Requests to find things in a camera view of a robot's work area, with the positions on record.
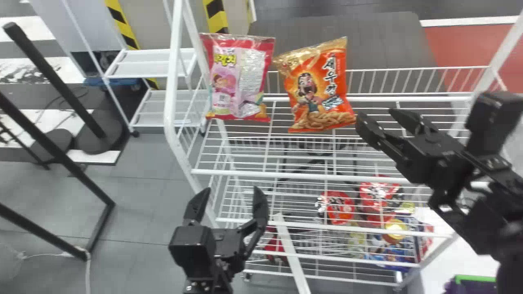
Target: snack bag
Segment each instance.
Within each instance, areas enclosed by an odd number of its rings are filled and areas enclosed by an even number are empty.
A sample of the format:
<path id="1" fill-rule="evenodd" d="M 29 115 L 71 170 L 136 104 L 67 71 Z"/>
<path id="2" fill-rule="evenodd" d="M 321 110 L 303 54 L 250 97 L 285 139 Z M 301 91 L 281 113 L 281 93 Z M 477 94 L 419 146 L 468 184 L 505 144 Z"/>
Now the snack bag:
<path id="1" fill-rule="evenodd" d="M 211 111 L 207 118 L 269 121 L 262 103 L 274 38 L 201 33 L 207 50 Z"/>
<path id="2" fill-rule="evenodd" d="M 347 37 L 274 58 L 285 77 L 294 124 L 289 132 L 319 132 L 350 125 L 356 116 L 345 93 Z"/>

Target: wall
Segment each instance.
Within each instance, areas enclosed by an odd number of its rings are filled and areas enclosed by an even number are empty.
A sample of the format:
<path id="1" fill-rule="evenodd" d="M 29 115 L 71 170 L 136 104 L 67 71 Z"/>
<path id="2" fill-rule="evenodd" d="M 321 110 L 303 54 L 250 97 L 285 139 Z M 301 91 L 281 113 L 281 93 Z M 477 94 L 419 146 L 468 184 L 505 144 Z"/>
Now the wall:
<path id="1" fill-rule="evenodd" d="M 227 13 L 229 33 L 246 35 L 249 31 L 246 0 L 223 0 L 223 8 Z"/>
<path id="2" fill-rule="evenodd" d="M 138 39 L 142 49 L 169 48 L 170 26 L 165 15 L 162 0 L 119 0 L 127 21 Z M 168 0 L 172 14 L 173 0 Z M 201 0 L 189 0 L 196 26 L 200 32 L 208 32 L 207 21 Z M 189 36 L 183 27 L 182 47 L 192 47 Z"/>
<path id="3" fill-rule="evenodd" d="M 69 0 L 68 4 L 91 49 L 119 50 L 121 48 L 115 31 L 109 27 L 113 21 L 103 0 Z M 31 6 L 53 32 L 64 51 L 87 51 L 61 0 L 31 0 Z"/>

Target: red snack bag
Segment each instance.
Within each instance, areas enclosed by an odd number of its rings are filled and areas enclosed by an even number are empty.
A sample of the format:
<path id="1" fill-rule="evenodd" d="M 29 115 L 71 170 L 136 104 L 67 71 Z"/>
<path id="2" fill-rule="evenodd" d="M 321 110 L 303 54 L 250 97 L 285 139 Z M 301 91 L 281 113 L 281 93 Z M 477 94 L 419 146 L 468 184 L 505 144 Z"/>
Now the red snack bag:
<path id="1" fill-rule="evenodd" d="M 318 132 L 350 125 L 356 116 L 346 98 L 347 37 L 274 58 L 285 77 L 294 124 L 289 132 Z"/>
<path id="2" fill-rule="evenodd" d="M 268 122 L 263 88 L 275 39 L 221 33 L 201 33 L 200 39 L 211 75 L 207 118 Z"/>

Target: white shelf unit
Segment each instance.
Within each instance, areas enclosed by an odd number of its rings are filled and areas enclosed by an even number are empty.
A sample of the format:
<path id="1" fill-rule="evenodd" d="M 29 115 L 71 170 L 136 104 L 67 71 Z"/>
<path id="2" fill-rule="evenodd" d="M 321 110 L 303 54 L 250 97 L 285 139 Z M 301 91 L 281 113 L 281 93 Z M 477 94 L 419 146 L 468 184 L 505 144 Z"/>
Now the white shelf unit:
<path id="1" fill-rule="evenodd" d="M 122 49 L 107 68 L 108 78 L 167 77 L 170 49 Z M 178 77 L 190 76 L 196 65 L 193 48 L 180 49 Z"/>
<path id="2" fill-rule="evenodd" d="M 197 127 L 190 124 L 182 122 L 178 128 L 170 127 L 184 109 L 183 92 L 177 90 L 176 53 L 182 19 L 198 57 L 202 85 L 209 84 L 208 64 L 188 0 L 175 0 L 164 132 L 194 193 L 207 186 L 212 188 L 206 214 L 213 227 L 235 228 L 251 218 L 253 186 L 260 187 L 267 195 L 269 228 L 276 230 L 281 239 L 277 247 L 283 248 L 267 250 L 267 243 L 274 236 L 266 233 L 248 260 L 245 272 L 292 276 L 300 293 L 310 293 L 307 279 L 386 285 L 399 290 L 457 238 L 427 207 L 431 190 L 409 183 L 391 159 L 363 142 L 354 126 L 322 133 L 289 134 L 287 129 L 293 116 L 277 72 L 267 73 L 266 78 L 264 103 L 271 118 L 269 123 L 213 119 L 203 139 Z M 516 38 L 517 42 L 523 33 L 521 18 L 513 30 L 518 35 L 509 33 L 508 38 Z M 516 42 L 505 41 L 502 47 L 512 48 Z M 503 62 L 508 55 L 505 51 L 500 50 L 493 63 L 482 66 L 348 70 L 347 97 L 356 112 L 372 116 L 386 131 L 409 137 L 387 112 L 389 108 L 402 108 L 424 115 L 440 131 L 465 140 L 468 131 L 464 120 L 477 94 L 507 90 L 498 75 L 499 61 Z M 208 109 L 209 105 L 198 109 L 200 116 Z M 317 214 L 314 204 L 321 193 L 339 190 L 358 200 L 361 182 L 400 184 L 404 189 L 403 202 L 413 203 L 414 212 L 396 217 L 406 222 L 416 219 L 423 223 L 422 227 L 433 226 L 434 231 L 387 230 L 384 221 L 362 221 L 361 217 L 368 215 L 363 211 L 355 213 L 358 225 L 333 225 L 325 215 Z M 485 187 L 487 183 L 472 184 Z M 385 218 L 383 212 L 378 216 L 381 220 Z M 406 235 L 408 240 L 431 238 L 433 244 L 420 259 L 412 249 L 405 249 L 405 256 L 416 258 L 392 261 L 389 254 L 369 253 L 373 235 L 384 233 Z M 349 246 L 354 234 L 363 234 L 365 242 Z"/>
<path id="3" fill-rule="evenodd" d="M 71 19 L 76 31 L 78 32 L 79 37 L 82 40 L 87 52 L 93 61 L 98 74 L 100 75 L 108 93 L 113 102 L 115 103 L 122 120 L 126 123 L 127 128 L 134 136 L 138 135 L 135 132 L 135 128 L 163 128 L 163 101 L 165 100 L 165 91 L 155 91 L 152 89 L 149 84 L 145 81 L 146 78 L 166 78 L 168 76 L 168 67 L 169 67 L 169 58 L 171 55 L 171 49 L 148 49 L 148 50 L 131 50 L 128 49 L 128 46 L 124 43 L 122 36 L 115 29 L 115 24 L 112 23 L 112 17 L 109 15 L 107 10 L 108 23 L 107 27 L 113 30 L 115 38 L 118 40 L 121 50 L 118 52 L 117 56 L 113 62 L 109 65 L 107 70 L 103 70 L 98 63 L 96 56 L 94 55 L 91 46 L 87 42 L 85 35 L 83 34 L 75 15 L 73 14 L 67 0 L 61 0 L 62 5 L 64 6 L 69 18 Z M 172 22 L 172 17 L 168 11 L 169 5 L 167 0 L 163 0 L 165 15 L 169 23 Z M 186 96 L 185 103 L 186 109 L 183 113 L 193 112 L 193 105 L 200 106 L 200 93 L 202 87 L 200 83 L 196 87 L 196 91 L 192 90 L 191 85 L 191 76 L 194 72 L 197 56 L 193 48 L 178 48 L 176 58 L 178 60 L 177 73 L 178 78 L 182 78 L 186 83 L 186 92 L 182 93 L 182 96 Z M 133 117 L 129 120 L 126 117 L 122 107 L 114 91 L 111 88 L 110 80 L 116 78 L 141 78 L 144 81 L 144 84 L 147 86 L 147 91 L 140 102 L 138 109 L 135 111 Z M 176 118 L 173 122 L 174 127 L 179 127 L 182 125 L 181 121 L 186 120 L 186 125 L 196 125 L 195 118 L 193 115 L 180 115 L 180 118 Z"/>

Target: hazard stripe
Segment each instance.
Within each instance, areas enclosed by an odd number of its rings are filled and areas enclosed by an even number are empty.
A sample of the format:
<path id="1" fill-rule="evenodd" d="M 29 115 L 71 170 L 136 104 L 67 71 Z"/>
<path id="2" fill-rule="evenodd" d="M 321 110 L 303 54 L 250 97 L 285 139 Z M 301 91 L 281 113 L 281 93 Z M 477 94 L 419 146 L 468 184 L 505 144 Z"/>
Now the hazard stripe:
<path id="1" fill-rule="evenodd" d="M 122 6 L 118 0 L 105 0 L 105 6 L 111 13 L 112 18 L 115 20 L 116 27 L 120 34 L 122 34 L 123 40 L 127 44 L 130 50 L 139 50 L 138 40 L 132 32 L 131 26 L 123 13 Z M 147 83 L 154 89 L 158 89 L 158 84 L 155 78 L 147 78 Z"/>
<path id="2" fill-rule="evenodd" d="M 229 33 L 227 15 L 222 0 L 203 0 L 209 32 Z"/>

